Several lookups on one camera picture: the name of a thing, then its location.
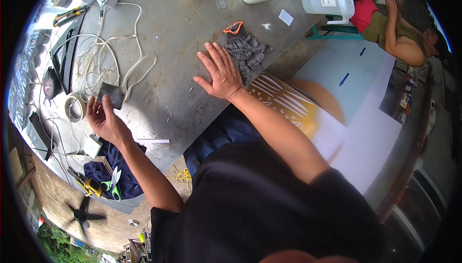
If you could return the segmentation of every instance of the fan blade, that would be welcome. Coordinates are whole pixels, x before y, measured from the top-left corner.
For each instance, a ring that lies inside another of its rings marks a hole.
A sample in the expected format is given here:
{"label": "fan blade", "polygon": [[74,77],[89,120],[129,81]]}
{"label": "fan blade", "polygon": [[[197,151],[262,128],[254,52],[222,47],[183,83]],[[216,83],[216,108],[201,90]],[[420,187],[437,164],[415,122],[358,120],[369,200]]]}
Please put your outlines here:
{"label": "fan blade", "polygon": [[71,225],[71,223],[74,222],[74,221],[75,221],[75,218],[72,219],[72,220],[70,220],[70,221],[67,222],[66,224],[64,224],[63,227],[62,227],[62,229],[63,229],[63,230],[67,229],[67,227],[69,227],[69,225]]}
{"label": "fan blade", "polygon": [[90,201],[90,197],[84,197],[82,203],[80,204],[80,210],[86,212],[86,208],[88,207],[88,203]]}
{"label": "fan blade", "polygon": [[84,233],[84,238],[87,239],[83,223],[80,224],[80,229],[82,229],[82,233]]}
{"label": "fan blade", "polygon": [[69,205],[69,203],[66,203],[66,205],[72,210],[72,212],[75,212],[75,209],[71,205]]}
{"label": "fan blade", "polygon": [[100,220],[100,219],[106,219],[106,216],[98,215],[98,214],[87,214],[86,218],[87,220]]}

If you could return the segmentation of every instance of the dark hair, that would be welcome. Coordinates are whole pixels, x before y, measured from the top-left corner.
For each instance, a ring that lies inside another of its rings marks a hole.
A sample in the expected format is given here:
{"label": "dark hair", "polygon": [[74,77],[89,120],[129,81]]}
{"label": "dark hair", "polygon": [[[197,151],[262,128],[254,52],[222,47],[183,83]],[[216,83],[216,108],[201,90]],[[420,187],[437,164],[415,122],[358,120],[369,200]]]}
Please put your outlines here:
{"label": "dark hair", "polygon": [[438,51],[439,55],[435,55],[435,58],[439,58],[440,61],[444,61],[449,54],[448,44],[443,34],[436,28],[435,20],[431,17],[432,23],[430,28],[435,31],[438,41],[436,41],[435,48]]}

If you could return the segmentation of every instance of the green handled scissors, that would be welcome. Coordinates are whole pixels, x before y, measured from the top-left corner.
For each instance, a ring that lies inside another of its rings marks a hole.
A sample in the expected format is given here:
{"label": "green handled scissors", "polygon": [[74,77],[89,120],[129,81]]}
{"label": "green handled scissors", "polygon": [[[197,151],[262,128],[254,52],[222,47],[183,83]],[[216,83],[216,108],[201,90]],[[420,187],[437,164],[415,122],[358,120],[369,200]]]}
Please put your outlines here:
{"label": "green handled scissors", "polygon": [[109,191],[112,188],[112,192],[111,192],[112,197],[117,202],[120,202],[121,197],[120,197],[119,188],[117,187],[117,182],[120,179],[120,173],[122,173],[122,170],[117,171],[117,169],[118,169],[118,166],[116,166],[114,171],[112,172],[112,179],[110,181],[101,182],[101,187],[105,191]]}

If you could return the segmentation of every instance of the black t-shirt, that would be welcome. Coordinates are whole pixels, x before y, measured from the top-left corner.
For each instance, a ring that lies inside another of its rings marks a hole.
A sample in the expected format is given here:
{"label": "black t-shirt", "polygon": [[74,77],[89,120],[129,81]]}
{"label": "black t-shirt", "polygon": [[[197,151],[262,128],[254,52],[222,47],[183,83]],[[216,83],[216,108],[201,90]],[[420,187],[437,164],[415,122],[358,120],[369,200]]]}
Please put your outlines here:
{"label": "black t-shirt", "polygon": [[281,250],[373,262],[384,237],[335,169],[309,185],[265,143],[229,144],[193,176],[180,213],[151,209],[153,262],[252,262]]}

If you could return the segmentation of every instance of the white power adapter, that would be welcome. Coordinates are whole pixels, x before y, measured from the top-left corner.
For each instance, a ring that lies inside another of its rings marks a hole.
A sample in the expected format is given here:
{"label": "white power adapter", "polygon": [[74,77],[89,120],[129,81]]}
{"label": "white power adapter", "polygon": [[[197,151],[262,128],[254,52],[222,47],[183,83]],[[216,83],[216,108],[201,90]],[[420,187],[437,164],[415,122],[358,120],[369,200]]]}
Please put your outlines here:
{"label": "white power adapter", "polygon": [[101,150],[102,145],[103,143],[99,140],[98,135],[90,134],[88,136],[87,141],[85,142],[84,152],[93,159],[96,159],[96,157],[99,154],[99,151]]}

